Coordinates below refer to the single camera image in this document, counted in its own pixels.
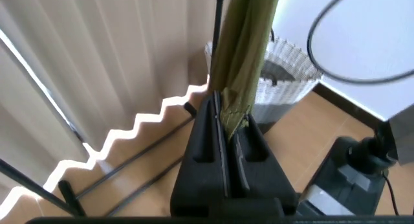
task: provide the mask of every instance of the sunlight strip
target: sunlight strip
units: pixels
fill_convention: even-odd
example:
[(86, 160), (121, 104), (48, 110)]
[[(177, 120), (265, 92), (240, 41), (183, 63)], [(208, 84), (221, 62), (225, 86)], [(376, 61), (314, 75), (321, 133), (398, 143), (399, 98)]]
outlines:
[[(49, 90), (46, 86), (40, 81), (40, 79), (34, 74), (30, 65), (26, 62), (26, 60), (22, 57), (22, 55), (17, 51), (14, 47), (13, 43), (9, 40), (6, 34), (0, 29), (0, 39), (3, 40), (5, 45), (10, 49), (10, 51), (14, 54), (14, 56), (19, 60), (22, 66), (27, 70), (29, 75), (33, 78), (36, 84), (40, 87), (43, 93), (46, 95), (50, 103), (54, 106), (54, 108), (58, 111), (58, 113), (62, 116), (62, 118), (70, 124), (66, 116), (63, 114), (63, 111), (58, 107), (57, 103), (53, 100), (53, 98), (49, 94)], [(113, 145), (113, 142), (117, 139), (133, 139), (138, 135), (139, 128), (142, 122), (161, 122), (164, 118), (165, 110), (168, 106), (182, 106), (186, 103), (189, 99), (191, 94), (193, 93), (202, 93), (207, 90), (208, 87), (209, 76), (207, 76), (207, 82), (204, 85), (189, 85), (187, 89), (187, 93), (185, 96), (174, 96), (170, 98), (165, 98), (162, 100), (160, 114), (144, 114), (138, 113), (135, 116), (134, 126), (131, 130), (121, 130), (121, 129), (111, 129), (107, 135), (107, 138), (103, 144), (101, 151), (95, 151), (91, 148), (90, 145), (87, 143), (83, 143), (83, 146), (89, 153), (89, 159), (87, 162), (78, 162), (73, 160), (62, 160), (58, 163), (57, 167), (54, 171), (49, 175), (46, 183), (43, 185), (44, 189), (52, 192), (59, 180), (62, 178), (63, 174), (68, 168), (81, 168), (86, 170), (92, 170), (96, 164), (96, 161), (104, 160), (108, 156), (108, 153)], [(41, 199), (37, 194), (31, 192), (25, 187), (16, 186), (11, 189), (10, 193), (7, 195), (6, 199), (0, 205), (0, 220), (3, 219), (13, 208), (16, 204), (18, 199), (22, 195), (31, 196), (35, 199)]]

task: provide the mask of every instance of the olive green fabric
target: olive green fabric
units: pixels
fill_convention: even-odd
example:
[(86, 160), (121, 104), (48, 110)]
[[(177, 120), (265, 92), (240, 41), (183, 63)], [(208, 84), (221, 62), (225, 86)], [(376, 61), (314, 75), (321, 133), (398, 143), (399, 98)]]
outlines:
[(221, 91), (221, 122), (231, 138), (251, 112), (278, 0), (231, 0), (213, 55), (209, 92)]

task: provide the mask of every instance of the wooden floor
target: wooden floor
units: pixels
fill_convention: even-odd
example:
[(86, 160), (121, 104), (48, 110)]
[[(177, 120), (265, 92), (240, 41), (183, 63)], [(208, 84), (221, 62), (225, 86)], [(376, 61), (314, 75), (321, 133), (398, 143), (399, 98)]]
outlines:
[[(192, 97), (197, 106), (201, 95)], [(97, 180), (104, 173), (143, 150), (166, 134), (189, 114), (180, 106), (169, 107), (161, 123), (143, 123), (135, 139), (115, 141), (108, 158), (93, 170), (71, 169), (64, 178), (71, 182), (75, 192)], [(81, 199), (89, 216), (102, 216), (140, 185), (163, 171), (184, 153), (193, 122), (147, 152)], [(325, 157), (335, 138), (342, 135), (362, 139), (372, 135), (367, 126), (350, 117), (326, 100), (310, 93), (285, 115), (265, 138), (283, 167), (294, 188), (301, 192)], [(169, 198), (179, 170), (174, 167), (166, 176), (136, 197), (116, 216), (168, 216)], [(389, 179), (393, 185), (401, 214), (411, 214), (414, 205), (414, 164), (392, 167)], [(382, 194), (377, 214), (393, 214), (389, 190)], [(45, 200), (21, 197), (12, 211), (0, 223), (24, 223), (38, 216), (68, 216)]]

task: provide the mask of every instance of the laundry basket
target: laundry basket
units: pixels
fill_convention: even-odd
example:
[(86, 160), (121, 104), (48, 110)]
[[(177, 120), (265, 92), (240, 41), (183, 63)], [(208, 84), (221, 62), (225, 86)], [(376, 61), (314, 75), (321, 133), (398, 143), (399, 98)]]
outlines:
[[(205, 47), (210, 71), (212, 44)], [(299, 102), (322, 78), (309, 57), (286, 40), (269, 42), (257, 85), (252, 116), (266, 133), (287, 111)]]

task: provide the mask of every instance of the power cord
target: power cord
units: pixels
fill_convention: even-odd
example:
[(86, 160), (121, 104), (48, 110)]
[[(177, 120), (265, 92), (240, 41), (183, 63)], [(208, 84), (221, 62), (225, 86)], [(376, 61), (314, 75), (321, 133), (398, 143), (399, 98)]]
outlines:
[(325, 17), (325, 14), (327, 14), (333, 6), (335, 6), (336, 4), (338, 4), (340, 1), (342, 0), (332, 0), (331, 2), (328, 3), (328, 5), (319, 13), (318, 17), (316, 17), (316, 19), (314, 20), (314, 22), (312, 23), (312, 26), (310, 27), (309, 33), (308, 33), (308, 38), (307, 38), (307, 51), (308, 51), (308, 55), (309, 55), (309, 59), (311, 60), (311, 62), (314, 64), (315, 68), (317, 68), (318, 70), (320, 70), (322, 73), (326, 74), (328, 77), (341, 81), (341, 82), (345, 82), (345, 83), (350, 83), (350, 84), (359, 84), (359, 85), (375, 85), (375, 84), (386, 84), (389, 82), (395, 82), (397, 80), (401, 80), (403, 78), (407, 78), (411, 75), (414, 74), (414, 69), (398, 74), (398, 75), (394, 75), (394, 76), (390, 76), (387, 78), (379, 78), (379, 79), (357, 79), (357, 78), (347, 78), (344, 76), (340, 76), (337, 74), (334, 74), (330, 71), (327, 71), (326, 69), (324, 69), (315, 59), (313, 52), (312, 52), (312, 38), (313, 38), (313, 34), (314, 31), (316, 29), (316, 27), (319, 25), (320, 21), (323, 19), (323, 17)]
[(391, 194), (391, 201), (393, 202), (393, 208), (394, 208), (395, 215), (399, 216), (400, 214), (398, 213), (397, 203), (395, 202), (393, 187), (391, 186), (391, 183), (389, 182), (389, 179), (385, 175), (384, 171), (381, 173), (381, 175), (387, 182), (387, 185), (388, 185), (388, 188), (389, 188), (389, 193)]

